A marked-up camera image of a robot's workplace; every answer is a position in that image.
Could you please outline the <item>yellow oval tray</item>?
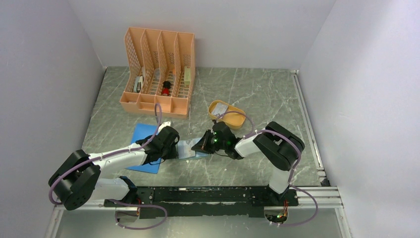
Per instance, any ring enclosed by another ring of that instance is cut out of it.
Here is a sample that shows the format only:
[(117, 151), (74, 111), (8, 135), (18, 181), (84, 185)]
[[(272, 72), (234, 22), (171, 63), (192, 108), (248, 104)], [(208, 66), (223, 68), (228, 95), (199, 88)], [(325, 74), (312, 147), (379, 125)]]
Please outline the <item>yellow oval tray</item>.
[(208, 115), (211, 119), (216, 119), (215, 116), (211, 115), (210, 112), (215, 106), (216, 103), (221, 102), (228, 105), (228, 109), (224, 116), (220, 117), (218, 120), (225, 122), (231, 129), (240, 129), (245, 122), (245, 112), (237, 107), (234, 107), (224, 101), (215, 100), (208, 107)]

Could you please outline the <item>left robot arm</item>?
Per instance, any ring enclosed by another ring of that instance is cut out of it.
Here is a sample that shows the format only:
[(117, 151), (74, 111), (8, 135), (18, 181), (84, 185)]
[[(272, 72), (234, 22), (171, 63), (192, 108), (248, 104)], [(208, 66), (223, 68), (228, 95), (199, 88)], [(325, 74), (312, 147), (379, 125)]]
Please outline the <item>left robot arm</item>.
[(77, 150), (51, 176), (48, 182), (50, 202), (63, 205), (69, 211), (91, 200), (119, 201), (124, 206), (131, 206), (138, 200), (135, 184), (124, 176), (114, 179), (107, 176), (159, 159), (174, 159), (178, 141), (178, 131), (167, 125), (158, 128), (155, 135), (117, 150), (97, 154)]

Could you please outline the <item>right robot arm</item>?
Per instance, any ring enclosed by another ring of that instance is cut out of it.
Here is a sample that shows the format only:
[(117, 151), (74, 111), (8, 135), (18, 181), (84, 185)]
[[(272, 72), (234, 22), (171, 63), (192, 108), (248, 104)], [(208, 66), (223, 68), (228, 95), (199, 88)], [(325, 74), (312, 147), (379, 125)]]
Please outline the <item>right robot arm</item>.
[(272, 205), (280, 205), (286, 199), (290, 186), (291, 171), (299, 161), (304, 142), (275, 121), (252, 135), (237, 137), (224, 122), (216, 122), (192, 150), (204, 154), (215, 154), (222, 150), (227, 157), (240, 160), (261, 152), (274, 166), (268, 187), (267, 199)]

